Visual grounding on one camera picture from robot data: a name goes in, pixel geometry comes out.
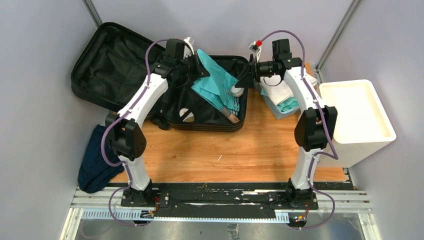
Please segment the clear round plastic jar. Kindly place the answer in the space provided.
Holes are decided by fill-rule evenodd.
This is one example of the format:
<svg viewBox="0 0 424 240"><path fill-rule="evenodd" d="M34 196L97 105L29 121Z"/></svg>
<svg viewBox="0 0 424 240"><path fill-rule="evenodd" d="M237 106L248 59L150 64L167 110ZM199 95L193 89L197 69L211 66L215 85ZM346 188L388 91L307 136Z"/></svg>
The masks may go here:
<svg viewBox="0 0 424 240"><path fill-rule="evenodd" d="M235 98L239 98L240 96L242 96L244 94L245 89L242 87L236 87L235 85L233 85L231 87L231 93Z"/></svg>

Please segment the teal garment with logo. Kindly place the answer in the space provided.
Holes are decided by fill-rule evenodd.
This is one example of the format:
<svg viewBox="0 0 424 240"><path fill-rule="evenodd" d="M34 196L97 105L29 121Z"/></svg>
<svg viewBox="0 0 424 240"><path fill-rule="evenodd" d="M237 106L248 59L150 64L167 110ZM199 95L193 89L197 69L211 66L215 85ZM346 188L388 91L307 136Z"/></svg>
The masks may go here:
<svg viewBox="0 0 424 240"><path fill-rule="evenodd" d="M232 87L237 82L236 78L201 49L196 53L209 76L200 77L193 83L191 89L217 110L226 108L237 116L241 105L239 98L232 93Z"/></svg>

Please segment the white garment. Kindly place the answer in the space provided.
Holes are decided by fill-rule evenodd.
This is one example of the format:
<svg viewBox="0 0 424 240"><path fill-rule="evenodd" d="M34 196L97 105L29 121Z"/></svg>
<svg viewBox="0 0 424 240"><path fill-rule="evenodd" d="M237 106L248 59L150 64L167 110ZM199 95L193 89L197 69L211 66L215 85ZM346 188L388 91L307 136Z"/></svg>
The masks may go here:
<svg viewBox="0 0 424 240"><path fill-rule="evenodd" d="M261 77L261 94L263 96L267 96L276 106L282 105L283 103L287 105L289 103L288 100L299 103L290 87L285 81L281 80L282 79L279 75Z"/></svg>

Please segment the light blue plastic basket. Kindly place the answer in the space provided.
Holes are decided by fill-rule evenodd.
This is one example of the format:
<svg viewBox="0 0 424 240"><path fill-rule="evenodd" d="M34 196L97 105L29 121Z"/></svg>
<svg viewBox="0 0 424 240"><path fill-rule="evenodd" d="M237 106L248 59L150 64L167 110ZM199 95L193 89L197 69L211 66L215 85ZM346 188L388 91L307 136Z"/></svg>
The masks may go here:
<svg viewBox="0 0 424 240"><path fill-rule="evenodd" d="M278 120L300 109L291 88L280 75L260 76L259 82L255 83L255 88Z"/></svg>

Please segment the white egg-shaped bottle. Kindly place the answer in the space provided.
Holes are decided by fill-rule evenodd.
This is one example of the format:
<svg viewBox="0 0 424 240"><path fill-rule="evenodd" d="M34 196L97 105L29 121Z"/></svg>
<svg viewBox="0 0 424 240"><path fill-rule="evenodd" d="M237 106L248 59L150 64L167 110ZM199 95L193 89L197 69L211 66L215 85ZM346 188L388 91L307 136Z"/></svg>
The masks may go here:
<svg viewBox="0 0 424 240"><path fill-rule="evenodd" d="M195 121L195 116L192 111L190 111L188 108L181 108L179 110L179 116L181 120L185 123L192 123Z"/></svg>

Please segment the black ribbed hard-shell suitcase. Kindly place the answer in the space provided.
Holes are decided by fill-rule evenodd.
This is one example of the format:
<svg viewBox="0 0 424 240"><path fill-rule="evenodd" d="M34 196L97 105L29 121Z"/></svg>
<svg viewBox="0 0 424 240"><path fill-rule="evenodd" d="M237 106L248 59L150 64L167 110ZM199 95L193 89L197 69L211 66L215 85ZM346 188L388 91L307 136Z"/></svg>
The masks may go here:
<svg viewBox="0 0 424 240"><path fill-rule="evenodd" d="M118 112L141 87L147 70L145 53L153 42L115 22L101 24L78 58L71 72L73 93L88 102ZM148 62L156 63L166 46L156 44ZM220 110L192 90L198 79L180 79L169 84L167 92L156 102L148 119L161 130L237 132L246 118L246 94L239 97L238 123L231 123ZM193 112L194 122L183 122L179 111Z"/></svg>

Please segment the white three-drawer storage unit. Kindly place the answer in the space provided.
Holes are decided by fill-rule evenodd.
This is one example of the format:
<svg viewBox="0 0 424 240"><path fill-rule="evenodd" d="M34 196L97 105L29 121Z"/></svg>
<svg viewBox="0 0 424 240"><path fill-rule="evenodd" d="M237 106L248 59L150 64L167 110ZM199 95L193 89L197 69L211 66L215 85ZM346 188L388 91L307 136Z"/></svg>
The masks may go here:
<svg viewBox="0 0 424 240"><path fill-rule="evenodd" d="M319 91L338 112L332 139L338 159L320 155L318 167L350 168L397 138L371 81L327 82Z"/></svg>

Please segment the light teal garment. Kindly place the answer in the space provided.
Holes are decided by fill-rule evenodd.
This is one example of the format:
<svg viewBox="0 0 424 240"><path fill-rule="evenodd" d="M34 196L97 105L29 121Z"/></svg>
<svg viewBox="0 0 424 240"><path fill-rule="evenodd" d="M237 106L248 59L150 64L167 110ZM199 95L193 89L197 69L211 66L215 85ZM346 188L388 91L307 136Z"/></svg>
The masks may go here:
<svg viewBox="0 0 424 240"><path fill-rule="evenodd" d="M295 100L294 102L292 102L291 100L288 100L288 104L285 105L284 103L282 105L274 105L273 102L266 96L266 95L262 95L261 94L261 86L259 86L260 90L260 95L262 96L262 98L264 99L266 105L271 109L271 111L276 115L288 115L291 113L296 112L299 109L299 104L297 103L297 101Z"/></svg>

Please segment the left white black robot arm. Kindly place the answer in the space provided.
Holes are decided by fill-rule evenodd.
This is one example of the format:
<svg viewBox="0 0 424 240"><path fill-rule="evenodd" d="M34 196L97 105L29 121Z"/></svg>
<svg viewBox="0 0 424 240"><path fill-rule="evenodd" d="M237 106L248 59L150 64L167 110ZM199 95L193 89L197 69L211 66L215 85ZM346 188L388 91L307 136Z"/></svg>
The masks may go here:
<svg viewBox="0 0 424 240"><path fill-rule="evenodd" d="M153 42L147 48L146 76L141 87L122 109L109 113L105 119L100 152L108 166L123 167L127 175L127 186L122 189L123 206L146 207L159 202L143 157L147 139L142 128L149 112L167 92L170 83L208 75L190 36L169 38L164 42L165 51L155 63L149 63L149 55L157 43Z"/></svg>

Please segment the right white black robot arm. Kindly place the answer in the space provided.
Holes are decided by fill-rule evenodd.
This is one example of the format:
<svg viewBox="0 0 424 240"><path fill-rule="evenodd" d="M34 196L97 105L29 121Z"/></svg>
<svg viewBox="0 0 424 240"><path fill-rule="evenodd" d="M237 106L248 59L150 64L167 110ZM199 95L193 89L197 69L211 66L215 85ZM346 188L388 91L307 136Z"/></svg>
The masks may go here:
<svg viewBox="0 0 424 240"><path fill-rule="evenodd" d="M279 76L291 89L296 98L300 117L294 129L294 138L299 147L297 163L292 177L288 180L284 196L271 200L271 206L286 204L298 209L309 204L314 198L313 175L319 155L327 145L332 144L338 111L328 106L318 96L308 79L304 61L293 57L288 39L272 42L272 60L260 61L262 41L253 41L249 45L253 51L247 66L237 76L237 83L231 88L236 97L244 89L253 88L266 77Z"/></svg>

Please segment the dark blue cloth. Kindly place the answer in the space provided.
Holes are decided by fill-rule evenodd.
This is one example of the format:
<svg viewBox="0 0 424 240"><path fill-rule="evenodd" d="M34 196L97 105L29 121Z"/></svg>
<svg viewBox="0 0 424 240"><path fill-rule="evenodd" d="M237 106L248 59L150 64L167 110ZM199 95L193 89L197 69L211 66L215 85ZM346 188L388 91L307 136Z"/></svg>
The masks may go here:
<svg viewBox="0 0 424 240"><path fill-rule="evenodd" d="M92 131L78 172L79 188L88 194L103 190L111 179L124 172L122 165L112 167L102 156L101 140L106 127L98 124Z"/></svg>

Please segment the right aluminium frame post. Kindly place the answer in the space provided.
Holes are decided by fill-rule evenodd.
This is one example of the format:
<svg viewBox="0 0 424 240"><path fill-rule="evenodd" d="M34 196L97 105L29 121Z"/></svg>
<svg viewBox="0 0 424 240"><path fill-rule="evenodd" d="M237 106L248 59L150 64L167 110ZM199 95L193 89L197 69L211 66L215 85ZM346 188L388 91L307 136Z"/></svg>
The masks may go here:
<svg viewBox="0 0 424 240"><path fill-rule="evenodd" d="M324 68L331 53L333 52L334 48L336 47L337 43L339 42L347 27L349 26L350 21L354 18L354 15L359 9L362 2L362 0L352 0L350 2L346 12L344 13L323 54L321 55L318 63L315 66L315 69L318 73Z"/></svg>

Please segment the aluminium frame post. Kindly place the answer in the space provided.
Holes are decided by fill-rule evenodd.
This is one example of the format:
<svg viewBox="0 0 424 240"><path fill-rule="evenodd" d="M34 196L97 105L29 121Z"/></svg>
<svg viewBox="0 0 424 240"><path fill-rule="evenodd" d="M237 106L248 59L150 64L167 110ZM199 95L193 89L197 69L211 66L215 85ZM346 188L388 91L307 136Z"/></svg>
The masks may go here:
<svg viewBox="0 0 424 240"><path fill-rule="evenodd" d="M350 2L346 12L344 13L323 54L321 55L318 63L315 66L315 69L318 73L324 68L331 53L333 52L334 48L336 47L337 43L339 42L347 27L349 26L350 21L354 18L354 15L359 9L362 2L362 0L352 0Z"/></svg>
<svg viewBox="0 0 424 240"><path fill-rule="evenodd" d="M101 20L101 17L96 9L94 2L92 0L82 0L82 3L84 4L95 27L98 28L103 23L103 21Z"/></svg>

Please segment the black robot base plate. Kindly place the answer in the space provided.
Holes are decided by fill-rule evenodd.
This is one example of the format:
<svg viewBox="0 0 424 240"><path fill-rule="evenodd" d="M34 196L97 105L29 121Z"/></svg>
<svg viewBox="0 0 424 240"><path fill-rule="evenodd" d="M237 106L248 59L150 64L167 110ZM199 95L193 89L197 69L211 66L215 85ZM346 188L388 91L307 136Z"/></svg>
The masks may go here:
<svg viewBox="0 0 424 240"><path fill-rule="evenodd" d="M311 190L292 190L287 182L153 183L146 193L125 190L123 207L149 207L155 217L271 219L276 210L318 210Z"/></svg>

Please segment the left aluminium frame post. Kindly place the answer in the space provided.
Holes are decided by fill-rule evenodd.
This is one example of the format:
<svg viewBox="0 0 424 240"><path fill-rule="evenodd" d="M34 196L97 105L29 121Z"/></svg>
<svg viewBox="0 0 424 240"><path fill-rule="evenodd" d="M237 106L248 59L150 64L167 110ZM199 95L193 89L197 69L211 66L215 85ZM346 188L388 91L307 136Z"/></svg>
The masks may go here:
<svg viewBox="0 0 424 240"><path fill-rule="evenodd" d="M82 0L82 3L84 4L95 27L98 28L103 23L103 21L101 20L101 17L96 9L94 2L92 0Z"/></svg>

